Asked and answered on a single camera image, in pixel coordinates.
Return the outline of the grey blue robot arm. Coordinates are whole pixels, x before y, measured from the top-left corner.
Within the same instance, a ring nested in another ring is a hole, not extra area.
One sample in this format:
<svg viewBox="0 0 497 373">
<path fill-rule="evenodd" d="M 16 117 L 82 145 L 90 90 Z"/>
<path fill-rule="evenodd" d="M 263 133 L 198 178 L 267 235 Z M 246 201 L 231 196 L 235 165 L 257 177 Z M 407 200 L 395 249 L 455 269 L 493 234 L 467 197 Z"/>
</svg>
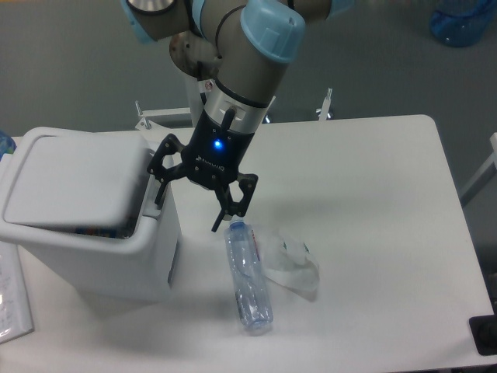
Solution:
<svg viewBox="0 0 497 373">
<path fill-rule="evenodd" d="M 156 42 L 192 33 L 208 42 L 218 60 L 214 87 L 192 137 L 167 135 L 148 171 L 167 187 L 187 178 L 212 190 L 218 221 L 246 214 L 258 177 L 240 163 L 289 64 L 306 25 L 352 6 L 350 1 L 124 1 L 137 38 Z"/>
</svg>

